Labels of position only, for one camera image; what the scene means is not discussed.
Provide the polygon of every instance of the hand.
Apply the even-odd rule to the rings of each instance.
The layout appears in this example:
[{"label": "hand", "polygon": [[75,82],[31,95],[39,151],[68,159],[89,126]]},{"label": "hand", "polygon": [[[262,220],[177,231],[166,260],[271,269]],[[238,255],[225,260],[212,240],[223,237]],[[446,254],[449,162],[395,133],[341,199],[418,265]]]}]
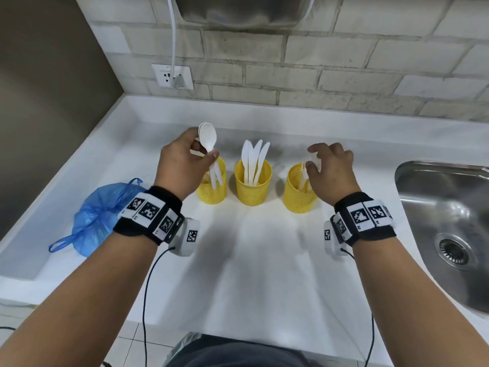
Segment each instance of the hand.
[{"label": "hand", "polygon": [[328,146],[326,143],[313,144],[307,149],[317,152],[321,159],[321,172],[316,165],[306,163],[309,182],[316,196],[334,206],[340,199],[354,192],[361,192],[353,173],[353,152],[344,151],[340,143]]},{"label": "hand", "polygon": [[[177,139],[165,145],[159,156],[155,185],[172,192],[181,201],[197,190],[204,174],[219,157],[216,149],[209,153],[205,151],[195,140],[198,135],[197,128],[186,130]],[[191,154],[191,149],[207,154],[199,157]]]}]

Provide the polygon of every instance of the yellow mesh cup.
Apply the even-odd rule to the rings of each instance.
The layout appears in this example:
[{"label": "yellow mesh cup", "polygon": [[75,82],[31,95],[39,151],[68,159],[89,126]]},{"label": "yellow mesh cup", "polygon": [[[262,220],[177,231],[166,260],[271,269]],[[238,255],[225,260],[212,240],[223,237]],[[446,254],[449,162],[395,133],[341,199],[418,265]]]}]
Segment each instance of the yellow mesh cup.
[{"label": "yellow mesh cup", "polygon": [[216,204],[222,202],[226,198],[227,184],[226,184],[226,164],[221,158],[217,159],[221,175],[223,176],[223,184],[220,185],[216,177],[216,189],[212,189],[211,176],[209,172],[206,172],[204,178],[200,182],[199,188],[197,188],[197,195],[200,200],[207,204]]},{"label": "yellow mesh cup", "polygon": [[266,199],[266,192],[272,179],[272,166],[265,160],[263,162],[260,178],[258,178],[258,185],[245,185],[245,167],[243,162],[239,161],[234,168],[234,176],[236,178],[236,189],[238,191],[238,198],[242,203],[248,206],[257,206],[263,203]]},{"label": "yellow mesh cup", "polygon": [[296,214],[308,212],[313,207],[317,198],[314,192],[305,193],[298,191],[297,188],[299,187],[300,182],[301,164],[298,163],[290,169],[284,190],[284,205]]}]

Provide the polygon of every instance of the blue plastic bag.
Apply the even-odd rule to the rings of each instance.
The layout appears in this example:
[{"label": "blue plastic bag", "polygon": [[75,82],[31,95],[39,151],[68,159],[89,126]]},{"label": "blue plastic bag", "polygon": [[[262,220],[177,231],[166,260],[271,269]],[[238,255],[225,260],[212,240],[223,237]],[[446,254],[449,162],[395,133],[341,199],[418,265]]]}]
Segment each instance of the blue plastic bag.
[{"label": "blue plastic bag", "polygon": [[134,178],[127,184],[115,183],[97,188],[75,214],[71,235],[50,245],[49,252],[54,253],[72,243],[78,253],[89,257],[112,233],[119,212],[136,194],[145,191],[140,185],[142,182]]}]

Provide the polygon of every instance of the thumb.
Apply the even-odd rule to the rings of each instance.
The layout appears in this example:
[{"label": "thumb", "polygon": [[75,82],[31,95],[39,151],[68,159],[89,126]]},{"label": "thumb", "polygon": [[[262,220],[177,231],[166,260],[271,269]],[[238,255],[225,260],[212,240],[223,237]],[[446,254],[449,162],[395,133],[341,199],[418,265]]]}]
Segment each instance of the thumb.
[{"label": "thumb", "polygon": [[307,175],[309,175],[310,182],[314,182],[314,180],[319,177],[319,171],[317,171],[317,167],[314,164],[314,162],[307,161],[306,170],[307,170]]},{"label": "thumb", "polygon": [[204,157],[202,157],[202,159],[198,162],[200,166],[206,171],[217,160],[217,157],[219,157],[219,151],[217,149],[213,149]]}]

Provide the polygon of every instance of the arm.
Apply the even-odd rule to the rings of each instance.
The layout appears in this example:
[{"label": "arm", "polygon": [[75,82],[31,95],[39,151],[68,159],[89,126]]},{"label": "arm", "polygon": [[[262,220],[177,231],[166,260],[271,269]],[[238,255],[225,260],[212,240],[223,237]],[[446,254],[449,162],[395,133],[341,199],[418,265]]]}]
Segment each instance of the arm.
[{"label": "arm", "polygon": [[[161,151],[155,185],[182,201],[199,186],[217,151],[194,158],[197,129]],[[0,348],[9,367],[98,367],[144,282],[157,246],[145,236],[112,233]]]},{"label": "arm", "polygon": [[[311,186],[335,205],[360,191],[352,170],[353,153],[339,143],[315,144],[321,172],[307,165]],[[489,346],[409,255],[397,238],[358,241],[355,261],[365,295],[389,356],[396,367],[482,367]]]}]

